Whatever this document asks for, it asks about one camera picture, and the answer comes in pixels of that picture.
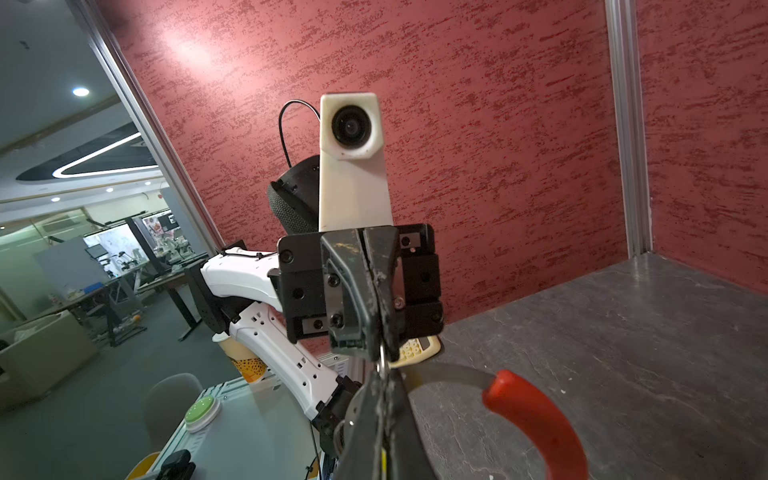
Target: calculator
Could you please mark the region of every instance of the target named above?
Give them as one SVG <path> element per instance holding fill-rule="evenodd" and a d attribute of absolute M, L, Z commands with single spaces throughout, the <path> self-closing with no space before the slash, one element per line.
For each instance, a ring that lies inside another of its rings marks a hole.
<path fill-rule="evenodd" d="M 400 359 L 389 364 L 393 369 L 401 366 L 413 365 L 423 362 L 440 351 L 440 340 L 437 335 L 423 336 L 418 339 L 410 339 L 400 347 Z"/>

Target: camera lens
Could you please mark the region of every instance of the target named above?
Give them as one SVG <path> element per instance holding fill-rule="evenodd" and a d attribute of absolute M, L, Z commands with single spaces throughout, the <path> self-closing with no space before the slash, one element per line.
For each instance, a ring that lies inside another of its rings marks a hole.
<path fill-rule="evenodd" d="M 333 115 L 333 136 L 347 147 L 359 147 L 371 136 L 371 119 L 360 107 L 347 105 Z"/>

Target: gray chair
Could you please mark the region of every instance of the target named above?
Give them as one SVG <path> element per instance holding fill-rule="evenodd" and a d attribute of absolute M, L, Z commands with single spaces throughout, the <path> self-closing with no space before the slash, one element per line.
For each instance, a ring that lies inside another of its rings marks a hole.
<path fill-rule="evenodd" d="M 144 425 L 152 451 L 159 452 L 195 403 L 203 386 L 191 373 L 179 373 L 160 381 L 144 401 Z"/>

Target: aluminum frame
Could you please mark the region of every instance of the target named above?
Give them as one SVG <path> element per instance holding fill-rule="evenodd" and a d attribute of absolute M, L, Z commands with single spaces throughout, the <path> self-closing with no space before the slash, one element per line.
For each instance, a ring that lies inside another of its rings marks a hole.
<path fill-rule="evenodd" d="M 171 190 L 178 196 L 184 213 L 205 244 L 206 251 L 214 255 L 225 244 L 224 240 L 128 66 L 104 16 L 92 0 L 67 0 L 67 3 Z"/>
<path fill-rule="evenodd" d="M 605 15 L 611 50 L 627 253 L 633 258 L 653 249 L 634 0 L 605 0 Z"/>

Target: round green push button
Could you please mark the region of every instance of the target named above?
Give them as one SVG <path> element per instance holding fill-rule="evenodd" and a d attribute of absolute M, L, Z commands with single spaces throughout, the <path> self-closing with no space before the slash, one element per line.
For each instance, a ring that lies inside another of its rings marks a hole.
<path fill-rule="evenodd" d="M 204 396 L 202 399 L 197 400 L 189 410 L 187 410 L 187 414 L 184 416 L 184 420 L 187 423 L 196 422 L 197 420 L 200 420 L 203 418 L 203 415 L 205 415 L 208 410 L 210 410 L 210 407 L 214 405 L 214 398 L 212 396 Z"/>

